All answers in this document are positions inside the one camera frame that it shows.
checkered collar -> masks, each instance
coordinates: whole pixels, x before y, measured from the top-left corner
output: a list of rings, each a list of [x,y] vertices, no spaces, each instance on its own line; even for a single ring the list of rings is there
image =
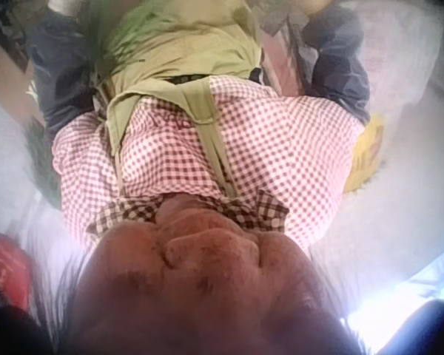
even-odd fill
[[[252,208],[240,198],[232,200],[227,197],[217,200],[204,196],[197,196],[197,198],[209,208],[236,222],[242,229],[284,232],[289,209],[263,190],[258,190],[255,206]],[[119,197],[102,209],[87,231],[96,237],[101,237],[113,226],[125,220],[154,222],[156,212],[163,201],[164,195],[139,198]]]

green apron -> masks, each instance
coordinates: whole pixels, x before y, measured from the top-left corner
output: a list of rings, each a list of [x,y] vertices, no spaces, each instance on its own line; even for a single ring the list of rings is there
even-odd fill
[[[146,28],[139,30],[142,18]],[[108,103],[107,128],[121,193],[121,142],[136,104],[151,95],[186,112],[219,186],[236,197],[209,77],[180,85],[166,79],[194,74],[248,79],[260,65],[261,46],[258,23],[245,1],[143,1],[121,20],[101,57],[99,90]]]

bright light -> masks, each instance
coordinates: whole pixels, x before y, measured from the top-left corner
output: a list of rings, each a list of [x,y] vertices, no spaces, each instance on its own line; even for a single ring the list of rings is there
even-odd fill
[[[377,353],[394,336],[405,320],[430,299],[418,296],[407,284],[372,297],[349,316],[349,325]]]

apron strap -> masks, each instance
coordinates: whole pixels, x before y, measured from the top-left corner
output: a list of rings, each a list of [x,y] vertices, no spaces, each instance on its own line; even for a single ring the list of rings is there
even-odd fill
[[[236,198],[238,193],[235,188],[221,130],[218,126],[219,113],[210,92],[210,77],[180,85],[155,79],[149,79],[145,84],[147,88],[140,91],[139,94],[135,93],[130,100],[124,102],[124,108],[133,110],[143,95],[152,95],[161,100],[171,102],[184,110],[195,125],[203,152],[209,162],[209,166],[215,174],[218,185],[225,190],[228,198]],[[113,114],[116,115],[119,106],[120,105],[117,104],[113,107]],[[110,127],[113,129],[109,130],[111,143],[114,143],[112,144],[112,155],[115,156],[115,174],[117,176],[119,194],[124,193],[124,182],[119,157],[120,143],[117,143],[120,140],[116,140],[115,138],[122,137],[123,135],[116,134],[113,131],[116,127],[119,128],[117,130],[120,131],[123,128],[126,129],[127,124],[128,122],[123,123],[122,127],[114,125]]]

red book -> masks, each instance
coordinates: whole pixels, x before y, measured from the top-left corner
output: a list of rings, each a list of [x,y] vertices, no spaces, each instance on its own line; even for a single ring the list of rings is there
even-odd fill
[[[0,291],[11,305],[28,310],[31,258],[10,237],[0,234]]]

